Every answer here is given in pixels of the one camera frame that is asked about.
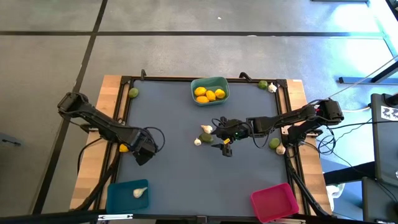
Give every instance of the table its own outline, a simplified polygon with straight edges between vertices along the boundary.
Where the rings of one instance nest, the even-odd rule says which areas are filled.
[[[372,121],[388,121],[382,117],[384,111],[382,107],[389,107],[385,104],[384,97],[380,94],[372,94]],[[366,177],[376,178],[378,181],[398,186],[398,138],[394,138],[392,134],[397,130],[398,123],[373,124],[374,161],[354,166],[354,168],[348,167],[327,172],[324,174],[326,184],[340,184],[361,180],[364,174],[367,174]]]
[[[398,187],[383,184],[398,198]],[[367,177],[362,179],[363,220],[374,222],[376,219],[398,222],[398,214],[394,211],[395,201],[388,196],[388,191],[383,189],[376,181]]]
[[[152,81],[162,81],[162,79],[164,79],[164,77],[151,77]],[[183,80],[184,78],[174,77],[171,79],[177,82],[179,80]],[[124,122],[126,122],[126,118],[129,114],[129,110],[125,110],[126,105],[129,104],[129,101],[127,100],[129,85],[126,84],[130,81],[131,77],[121,77],[115,75],[105,76],[101,91],[99,93],[96,108],[115,119],[119,120],[121,118],[121,121],[123,121],[124,118]],[[285,93],[282,91],[282,88],[279,88],[278,92],[278,103],[280,104],[280,106],[278,107],[281,113],[285,113],[290,109],[289,104],[286,102],[290,103],[290,107],[292,110],[300,108],[301,106],[306,104],[307,101],[305,99],[303,85],[300,80],[282,80],[282,83],[286,85],[287,88]],[[88,136],[88,142],[96,138],[98,138],[98,133],[90,133]],[[306,141],[315,143],[314,138],[311,137],[308,137]],[[107,165],[107,161],[112,159],[112,156],[114,154],[113,152],[116,146],[110,145],[108,147],[110,148],[110,150],[106,152],[107,143],[105,141],[101,141],[85,151],[70,205],[71,208],[75,208],[83,202],[84,198],[92,191],[93,187],[96,185],[100,177],[101,170],[103,170],[103,164]],[[300,146],[300,161],[301,163],[292,159],[292,162],[296,166],[297,170],[299,172],[300,170],[302,170],[305,183],[317,202],[320,203],[323,209],[330,213],[330,205],[326,194],[325,182],[323,180],[322,168],[320,165],[317,151],[308,146]],[[296,185],[294,187],[294,192],[300,205],[300,213],[304,213],[306,205],[305,203],[303,203],[299,189]],[[99,208],[104,208],[105,201],[106,191],[104,190],[101,195],[101,200],[97,200],[96,206]]]

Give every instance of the garlic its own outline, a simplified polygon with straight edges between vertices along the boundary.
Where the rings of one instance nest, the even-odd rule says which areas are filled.
[[[203,128],[203,131],[207,134],[210,134],[213,131],[213,127],[210,125],[201,125],[201,128]]]
[[[275,92],[276,92],[276,89],[277,89],[277,87],[276,87],[273,83],[269,84],[269,86],[268,86],[268,91],[269,91],[270,93],[275,93]]]
[[[194,142],[193,142],[196,146],[200,146],[201,145],[201,141],[198,139],[198,138],[196,138],[195,140],[194,140]]]
[[[136,190],[134,190],[134,191],[132,192],[132,194],[133,194],[133,196],[134,196],[135,198],[139,198],[139,197],[142,196],[142,194],[144,193],[144,191],[145,191],[146,189],[148,189],[148,188],[147,188],[147,187],[144,187],[143,189],[136,189]]]
[[[286,148],[283,144],[278,145],[278,147],[276,147],[276,153],[278,155],[283,155],[285,154]]]

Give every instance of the floor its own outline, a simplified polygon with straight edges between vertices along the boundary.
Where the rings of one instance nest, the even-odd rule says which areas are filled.
[[[98,27],[103,2],[107,5]],[[381,34],[384,23],[370,6],[310,0],[0,0],[0,132],[23,142],[21,147],[0,144],[0,216],[31,211],[60,127],[57,103],[75,86],[78,74],[84,75],[80,91],[94,105],[103,75],[138,75],[142,68],[158,76],[237,77],[245,71],[254,78],[302,79],[309,101],[326,98],[346,87],[337,84],[338,77],[364,77],[392,59]],[[85,33],[93,28],[266,35]],[[276,32],[294,34],[281,37]],[[330,37],[339,32],[353,36]],[[395,41],[396,36],[389,37]],[[92,43],[90,52],[86,49]],[[372,93],[396,91],[396,86],[358,85],[333,99],[344,110],[356,110],[369,103]],[[370,113],[345,117],[342,124],[364,122]],[[335,152],[352,165],[372,161],[371,135],[370,126],[363,126],[341,139]],[[77,155],[85,143],[86,134],[69,127],[43,212],[68,210]],[[322,158],[345,163],[333,156]]]

